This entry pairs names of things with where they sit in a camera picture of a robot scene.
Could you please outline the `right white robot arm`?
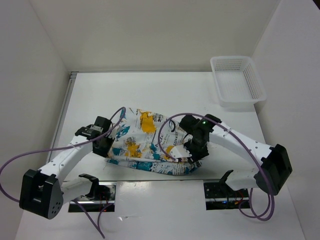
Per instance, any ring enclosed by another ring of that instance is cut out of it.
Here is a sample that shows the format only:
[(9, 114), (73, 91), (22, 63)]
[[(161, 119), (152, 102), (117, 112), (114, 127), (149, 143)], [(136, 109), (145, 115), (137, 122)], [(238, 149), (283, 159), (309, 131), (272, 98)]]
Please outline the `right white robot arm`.
[(179, 126), (192, 136), (183, 145), (185, 151), (190, 154), (190, 163), (196, 163), (209, 156), (208, 143), (213, 143), (255, 166), (255, 170), (248, 172), (230, 169), (223, 175), (219, 191), (225, 197), (232, 196), (237, 190), (248, 188), (259, 188), (269, 195), (276, 196), (293, 171), (284, 146), (270, 146), (255, 141), (231, 130), (213, 115), (206, 114), (202, 119), (186, 115)]

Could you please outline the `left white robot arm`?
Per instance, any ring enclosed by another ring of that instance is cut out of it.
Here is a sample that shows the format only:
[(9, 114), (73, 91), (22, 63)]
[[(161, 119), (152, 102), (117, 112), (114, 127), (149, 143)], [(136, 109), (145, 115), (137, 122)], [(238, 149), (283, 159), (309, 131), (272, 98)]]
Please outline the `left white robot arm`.
[(119, 127), (111, 120), (98, 116), (94, 124), (78, 129), (67, 149), (38, 170), (29, 169), (22, 178), (19, 207), (53, 219), (65, 203), (80, 196), (89, 200), (107, 198), (99, 179), (87, 173), (66, 181), (67, 175), (88, 154), (106, 158), (115, 141)]

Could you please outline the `colourful printed shorts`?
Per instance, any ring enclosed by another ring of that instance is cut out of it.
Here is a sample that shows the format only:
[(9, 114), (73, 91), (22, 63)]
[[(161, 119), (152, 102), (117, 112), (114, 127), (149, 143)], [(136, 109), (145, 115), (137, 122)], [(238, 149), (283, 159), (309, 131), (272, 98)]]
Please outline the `colourful printed shorts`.
[(170, 120), (161, 130), (158, 141), (158, 132), (166, 119), (160, 113), (126, 108), (105, 161), (125, 168), (172, 176), (189, 175), (200, 168), (200, 162), (191, 164), (187, 158), (175, 162), (166, 156), (175, 146), (190, 139), (179, 127), (178, 121)]

